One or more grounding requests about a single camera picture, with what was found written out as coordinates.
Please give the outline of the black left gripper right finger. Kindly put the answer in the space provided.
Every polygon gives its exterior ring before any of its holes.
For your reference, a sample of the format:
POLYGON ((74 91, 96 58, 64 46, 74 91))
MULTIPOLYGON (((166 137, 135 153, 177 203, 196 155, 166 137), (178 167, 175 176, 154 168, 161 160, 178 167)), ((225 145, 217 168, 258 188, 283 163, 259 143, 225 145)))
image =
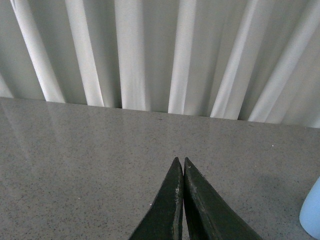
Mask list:
POLYGON ((188 159, 184 161, 184 209, 191 240, 261 240, 188 159))

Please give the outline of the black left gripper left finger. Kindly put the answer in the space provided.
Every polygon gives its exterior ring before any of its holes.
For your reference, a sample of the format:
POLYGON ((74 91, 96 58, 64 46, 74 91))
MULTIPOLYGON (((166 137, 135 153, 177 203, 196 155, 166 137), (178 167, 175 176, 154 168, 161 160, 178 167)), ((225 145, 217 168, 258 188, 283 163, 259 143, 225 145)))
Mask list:
POLYGON ((184 176, 174 158, 150 209, 130 236, 131 240, 181 240, 184 176))

